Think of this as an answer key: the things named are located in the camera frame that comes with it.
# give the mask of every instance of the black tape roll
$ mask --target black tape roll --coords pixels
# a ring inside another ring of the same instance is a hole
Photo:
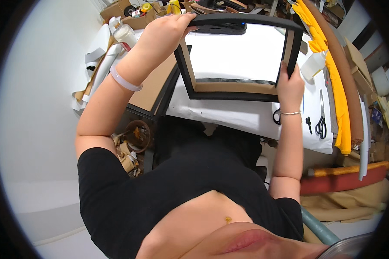
[[[131,16],[131,14],[136,11],[137,8],[135,8],[134,6],[130,5],[130,6],[127,6],[125,9],[124,9],[124,15],[127,17],[127,16]]]

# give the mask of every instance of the tape roll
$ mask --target tape roll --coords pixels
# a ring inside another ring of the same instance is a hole
[[[141,9],[146,10],[146,11],[151,10],[151,8],[152,8],[152,6],[151,6],[149,3],[144,4],[144,5],[141,7]]]
[[[134,11],[136,11],[137,8],[135,8],[134,6],[130,5],[130,6],[127,6],[125,9],[124,9],[124,16],[132,16],[132,13]]]

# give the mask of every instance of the black t-shirt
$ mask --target black t-shirt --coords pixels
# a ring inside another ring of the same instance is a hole
[[[258,174],[213,146],[195,143],[134,179],[109,150],[91,148],[80,156],[78,173],[83,221],[109,258],[135,258],[167,213],[211,190],[243,206],[255,224],[272,233],[303,236],[300,205],[290,198],[274,200]]]

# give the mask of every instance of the white jar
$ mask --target white jar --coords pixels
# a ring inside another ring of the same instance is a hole
[[[134,30],[128,24],[117,27],[113,36],[127,52],[129,52],[137,43]]]

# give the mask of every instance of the silver bracelet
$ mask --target silver bracelet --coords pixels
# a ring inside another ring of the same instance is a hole
[[[280,114],[285,114],[285,115],[295,115],[295,114],[300,114],[301,111],[296,111],[296,112],[280,112]]]
[[[116,71],[115,65],[111,66],[110,71],[111,71],[111,75],[114,78],[114,80],[117,83],[119,83],[119,85],[121,85],[122,87],[124,87],[130,91],[133,91],[133,92],[140,91],[143,88],[142,85],[133,85],[133,84],[127,82],[127,80],[123,79],[122,76],[120,76],[118,74],[118,72]]]

